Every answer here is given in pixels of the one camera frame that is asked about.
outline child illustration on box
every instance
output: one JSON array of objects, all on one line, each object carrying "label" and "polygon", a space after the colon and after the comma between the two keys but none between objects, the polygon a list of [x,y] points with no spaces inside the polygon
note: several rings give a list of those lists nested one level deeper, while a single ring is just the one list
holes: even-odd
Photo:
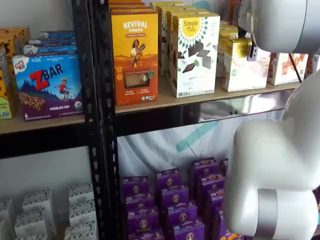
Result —
[{"label": "child illustration on box", "polygon": [[59,90],[59,93],[60,94],[63,94],[63,100],[67,101],[68,100],[68,97],[69,97],[69,91],[65,90],[65,89],[68,89],[68,90],[71,90],[71,88],[67,88],[67,79],[66,78],[62,78],[62,84],[59,84],[57,86],[55,86],[55,88],[60,88]]}]

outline purple snack box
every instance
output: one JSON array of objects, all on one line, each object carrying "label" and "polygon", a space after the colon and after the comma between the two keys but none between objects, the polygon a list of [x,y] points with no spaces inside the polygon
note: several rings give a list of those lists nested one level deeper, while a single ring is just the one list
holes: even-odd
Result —
[{"label": "purple snack box", "polygon": [[127,234],[134,237],[159,228],[159,212],[156,206],[129,211],[127,214]]},{"label": "purple snack box", "polygon": [[172,240],[204,240],[205,225],[200,217],[172,227]]},{"label": "purple snack box", "polygon": [[218,170],[218,163],[213,157],[208,157],[201,160],[193,160],[191,162],[190,197],[196,197],[198,176],[217,174]]},{"label": "purple snack box", "polygon": [[122,193],[124,197],[149,193],[148,176],[129,176],[122,179]]},{"label": "purple snack box", "polygon": [[154,207],[155,197],[151,193],[139,193],[125,198],[127,210]]},{"label": "purple snack box", "polygon": [[185,185],[172,186],[161,190],[161,206],[165,208],[178,203],[189,202],[189,188]]},{"label": "purple snack box", "polygon": [[129,238],[130,240],[165,240],[165,235],[162,232],[161,228],[148,231],[139,236],[135,236],[133,238]]},{"label": "purple snack box", "polygon": [[181,172],[179,168],[173,168],[161,171],[156,174],[157,189],[166,189],[172,186],[180,186],[182,182]]}]

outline woman illustration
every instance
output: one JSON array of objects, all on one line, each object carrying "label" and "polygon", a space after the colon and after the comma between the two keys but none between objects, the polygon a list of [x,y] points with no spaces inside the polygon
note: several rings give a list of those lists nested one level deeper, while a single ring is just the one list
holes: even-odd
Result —
[{"label": "woman illustration", "polygon": [[132,43],[132,51],[130,54],[130,58],[133,58],[132,66],[138,67],[141,66],[140,56],[143,57],[142,51],[139,49],[139,40],[135,39]]}]

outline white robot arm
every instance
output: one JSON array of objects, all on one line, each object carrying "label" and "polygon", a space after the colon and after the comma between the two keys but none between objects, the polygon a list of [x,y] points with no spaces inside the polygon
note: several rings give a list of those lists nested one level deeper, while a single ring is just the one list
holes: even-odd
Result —
[{"label": "white robot arm", "polygon": [[[244,6],[239,25],[261,49],[319,53],[320,0],[242,0]],[[280,121],[249,121],[237,130],[224,191],[224,219],[231,232],[274,240],[310,240],[314,235],[319,95],[320,71],[293,92]]]}]

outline snack box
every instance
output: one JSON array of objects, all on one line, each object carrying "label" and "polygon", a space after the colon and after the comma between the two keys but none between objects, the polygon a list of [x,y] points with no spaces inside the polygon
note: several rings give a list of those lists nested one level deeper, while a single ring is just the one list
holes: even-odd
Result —
[{"label": "snack box", "polygon": [[6,49],[0,45],[0,120],[11,119],[16,112],[14,90],[6,59]]},{"label": "snack box", "polygon": [[177,203],[189,201],[189,188],[185,185],[171,186],[161,190],[160,205],[165,208]]},{"label": "snack box", "polygon": [[161,171],[156,174],[156,186],[158,190],[180,186],[182,175],[179,168],[173,168]]},{"label": "snack box", "polygon": [[13,58],[25,121],[83,112],[82,85],[76,52],[47,52]]},{"label": "snack box", "polygon": [[158,15],[111,13],[116,105],[158,100]]},{"label": "snack box", "polygon": [[218,44],[218,57],[216,62],[216,74],[217,78],[225,76],[225,47],[226,41],[229,39],[238,38],[238,28],[233,25],[220,26],[219,30],[219,44]]},{"label": "snack box", "polygon": [[[300,75],[301,80],[304,79],[308,55],[300,53],[291,53],[294,60],[296,69]],[[288,84],[298,82],[298,77],[294,66],[292,65],[288,53],[272,53],[269,72],[268,82],[272,85]]]},{"label": "snack box", "polygon": [[173,16],[171,90],[176,98],[215,91],[220,16]]},{"label": "snack box", "polygon": [[28,44],[71,44],[75,43],[76,38],[56,38],[56,39],[30,39]]},{"label": "snack box", "polygon": [[14,225],[16,237],[31,237],[43,233],[50,236],[48,235],[48,233],[50,233],[50,227],[46,219],[46,210],[44,207],[18,214]]},{"label": "snack box", "polygon": [[51,44],[28,44],[23,48],[23,54],[39,54],[39,53],[63,53],[76,52],[76,43],[51,43]]},{"label": "snack box", "polygon": [[158,61],[161,75],[167,75],[168,65],[166,63],[168,50],[167,50],[167,10],[186,11],[196,9],[193,5],[157,5],[156,10],[158,12]]},{"label": "snack box", "polygon": [[159,228],[159,212],[156,206],[129,211],[127,214],[127,234],[135,237]]},{"label": "snack box", "polygon": [[173,17],[176,13],[179,14],[208,14],[209,11],[206,9],[192,9],[192,10],[176,10],[176,9],[168,9],[166,11],[166,19],[167,19],[167,38],[166,38],[166,52],[167,52],[167,59],[165,62],[166,64],[166,73],[168,75],[168,82],[170,84],[171,81],[171,61],[173,59],[173,51],[172,51],[172,33],[173,33]]},{"label": "snack box", "polygon": [[172,227],[172,240],[204,240],[204,237],[205,225],[200,217]]},{"label": "snack box", "polygon": [[138,193],[125,198],[125,207],[129,210],[154,207],[155,197],[151,193]]},{"label": "snack box", "polygon": [[124,197],[136,194],[148,194],[149,191],[148,176],[129,176],[122,179],[122,193]]},{"label": "snack box", "polygon": [[190,175],[190,197],[195,198],[197,192],[197,179],[198,176],[217,174],[219,170],[218,163],[214,157],[208,157],[200,160],[193,160],[191,162],[191,175]]},{"label": "snack box", "polygon": [[14,202],[11,198],[0,199],[0,218],[4,219],[8,228],[11,239],[16,238],[15,221],[16,213]]},{"label": "snack box", "polygon": [[70,205],[69,222],[71,227],[92,221],[97,221],[94,200]]},{"label": "snack box", "polygon": [[94,189],[92,183],[85,182],[79,185],[73,185],[69,188],[69,203],[80,204],[88,200],[94,200]]},{"label": "snack box", "polygon": [[152,231],[147,231],[142,233],[139,236],[130,238],[130,240],[165,240],[165,235],[162,232],[162,229],[156,229]]},{"label": "snack box", "polygon": [[225,42],[223,88],[227,92],[263,89],[267,85],[271,53],[258,49],[255,60],[248,61],[252,38],[230,39]]},{"label": "snack box", "polygon": [[41,31],[39,39],[70,39],[76,37],[75,31]]},{"label": "snack box", "polygon": [[32,192],[24,196],[22,202],[23,211],[28,212],[39,208],[45,209],[46,221],[49,224],[51,233],[57,235],[57,220],[51,190]]}]

